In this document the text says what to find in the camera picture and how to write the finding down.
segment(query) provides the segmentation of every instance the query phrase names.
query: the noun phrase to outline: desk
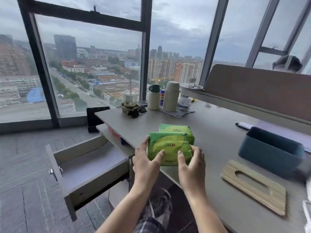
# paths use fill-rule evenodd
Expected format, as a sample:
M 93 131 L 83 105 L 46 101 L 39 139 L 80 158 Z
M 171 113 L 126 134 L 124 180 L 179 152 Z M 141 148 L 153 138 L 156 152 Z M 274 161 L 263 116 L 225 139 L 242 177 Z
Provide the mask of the desk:
M 202 101 L 192 103 L 195 113 L 181 119 L 152 110 L 132 119 L 120 108 L 96 115 L 133 148 L 138 147 L 149 132 L 159 131 L 160 124 L 190 126 L 195 136 L 194 145 L 201 147 L 205 154 L 207 196 L 223 224 L 238 233 L 304 232 L 306 220 L 302 200 L 307 199 L 305 186 L 282 179 L 238 156 L 246 131 L 236 127 L 235 123 L 243 121 L 255 124 L 257 119 L 214 105 L 211 108 L 204 105 Z M 239 161 L 286 188 L 285 218 L 272 213 L 221 179 L 222 169 L 230 159 Z M 161 171 L 180 186 L 177 167 L 161 167 Z

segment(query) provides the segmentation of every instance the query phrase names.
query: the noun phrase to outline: can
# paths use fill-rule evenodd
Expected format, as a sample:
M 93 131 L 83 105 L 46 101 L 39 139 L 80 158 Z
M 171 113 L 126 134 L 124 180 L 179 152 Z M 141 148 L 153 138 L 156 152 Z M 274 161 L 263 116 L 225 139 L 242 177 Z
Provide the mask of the can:
M 163 106 L 165 89 L 160 90 L 160 105 Z

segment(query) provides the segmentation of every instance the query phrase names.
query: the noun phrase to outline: cloudy sky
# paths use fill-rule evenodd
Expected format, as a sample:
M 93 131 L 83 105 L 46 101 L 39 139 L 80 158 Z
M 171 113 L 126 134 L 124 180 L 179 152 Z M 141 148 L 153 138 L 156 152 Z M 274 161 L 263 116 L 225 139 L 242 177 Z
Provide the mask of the cloudy sky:
M 140 19 L 141 0 L 40 0 L 82 10 L 96 5 L 103 14 Z M 150 49 L 180 55 L 205 56 L 218 0 L 153 0 Z M 214 60 L 246 63 L 269 0 L 229 0 Z M 283 50 L 306 0 L 280 0 L 263 46 Z M 54 34 L 76 38 L 77 46 L 135 49 L 142 34 L 130 30 L 37 16 L 43 42 L 54 43 Z M 311 26 L 311 17 L 306 25 Z M 0 33 L 27 40 L 16 0 L 0 0 Z M 309 47 L 311 33 L 302 30 L 299 44 L 293 49 L 300 59 Z M 273 63 L 274 55 L 261 53 L 257 63 Z

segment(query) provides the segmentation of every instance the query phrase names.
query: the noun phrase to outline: green lid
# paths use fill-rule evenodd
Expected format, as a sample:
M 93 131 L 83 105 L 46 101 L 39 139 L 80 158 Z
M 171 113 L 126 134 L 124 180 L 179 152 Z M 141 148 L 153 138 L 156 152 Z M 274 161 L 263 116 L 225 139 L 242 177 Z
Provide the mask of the green lid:
M 160 92 L 160 90 L 161 90 L 160 84 L 154 83 L 154 84 L 151 84 L 151 86 L 149 87 L 149 91 L 151 92 Z

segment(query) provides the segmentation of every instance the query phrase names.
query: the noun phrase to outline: street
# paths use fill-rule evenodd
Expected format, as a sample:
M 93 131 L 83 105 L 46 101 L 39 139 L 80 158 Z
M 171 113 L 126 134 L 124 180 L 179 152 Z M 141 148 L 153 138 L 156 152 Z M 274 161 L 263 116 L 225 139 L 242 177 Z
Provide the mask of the street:
M 76 92 L 80 99 L 87 103 L 87 107 L 103 107 L 110 106 L 108 101 L 99 98 L 91 97 L 87 92 L 77 88 L 74 84 L 68 81 L 66 78 L 62 77 L 58 71 L 49 70 L 51 76 L 54 76 L 60 80 L 69 90 Z

